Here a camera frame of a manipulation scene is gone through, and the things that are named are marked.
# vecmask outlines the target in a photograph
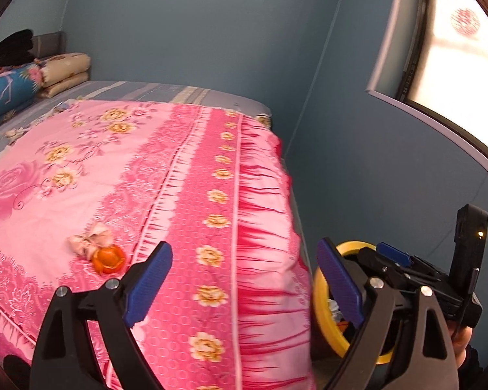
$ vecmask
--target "metal screw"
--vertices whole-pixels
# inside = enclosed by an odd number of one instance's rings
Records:
[[[108,290],[117,289],[119,287],[119,280],[117,280],[117,279],[108,279],[107,280],[107,283],[105,283],[105,287]]]
[[[69,288],[67,286],[60,286],[56,289],[56,296],[64,297],[68,291],[69,291]]]
[[[378,277],[371,277],[369,283],[374,289],[383,289],[383,286],[385,286],[383,280]]]
[[[424,296],[428,296],[428,297],[432,296],[432,294],[434,293],[432,291],[432,289],[430,287],[428,287],[428,286],[421,286],[421,289],[420,290],[421,290],[421,293],[423,293]]]

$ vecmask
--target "yellow flower print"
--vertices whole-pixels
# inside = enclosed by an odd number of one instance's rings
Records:
[[[76,183],[76,178],[79,176],[79,172],[71,170],[69,167],[60,168],[56,171],[56,174],[52,176],[52,183],[57,188],[71,187]]]
[[[115,134],[129,134],[135,128],[133,124],[118,122],[109,124],[107,129]]]
[[[55,147],[45,154],[45,162],[56,163],[63,160],[71,152],[72,147],[70,145],[60,145],[59,147]]]
[[[112,120],[123,120],[129,114],[127,110],[123,109],[110,109],[105,111],[105,113],[99,118],[104,122],[111,122]]]
[[[215,170],[215,172],[212,173],[212,176],[222,180],[228,180],[233,178],[232,172],[224,168],[218,168],[217,170]]]
[[[194,301],[199,302],[201,306],[212,306],[216,308],[227,303],[228,295],[217,286],[200,286],[194,295]]]
[[[216,155],[215,161],[217,161],[218,163],[222,162],[222,164],[230,164],[232,162],[232,160],[226,155]]]
[[[219,189],[212,189],[211,191],[208,191],[208,200],[210,202],[225,204],[228,202],[228,195]]]
[[[225,352],[222,342],[215,336],[198,331],[188,339],[191,357],[200,361],[221,362]]]
[[[271,117],[266,116],[266,114],[259,114],[258,116],[255,117],[255,120],[262,123],[268,129],[271,129]]]
[[[231,132],[222,132],[221,138],[224,139],[225,141],[233,141],[235,136],[233,136]]]
[[[210,214],[202,221],[202,223],[206,224],[210,228],[215,229],[224,229],[231,224],[231,222],[226,217],[220,214]]]
[[[210,267],[220,267],[224,261],[224,255],[218,249],[204,245],[196,249],[197,262],[202,265],[209,265]]]

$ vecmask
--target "striped bedsheet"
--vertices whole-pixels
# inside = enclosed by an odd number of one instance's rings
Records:
[[[8,147],[8,131],[25,128],[36,119],[47,114],[60,103],[71,98],[103,101],[156,101],[178,104],[195,104],[210,107],[222,107],[239,111],[259,121],[269,122],[271,110],[264,104],[249,98],[239,97],[225,92],[193,86],[156,84],[145,82],[114,82],[90,80],[53,98],[38,100],[27,110],[0,126],[0,153]]]

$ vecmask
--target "floor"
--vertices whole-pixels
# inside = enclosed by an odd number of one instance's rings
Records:
[[[316,388],[322,390],[338,369],[341,358],[338,356],[313,361],[313,376]]]

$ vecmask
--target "bed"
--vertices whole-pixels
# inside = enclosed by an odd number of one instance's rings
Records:
[[[31,360],[58,286],[95,289],[166,240],[172,269],[132,329],[164,387],[313,388],[308,272],[270,114],[200,88],[89,81],[0,126],[0,360]],[[115,273],[70,249],[96,227],[123,251]]]

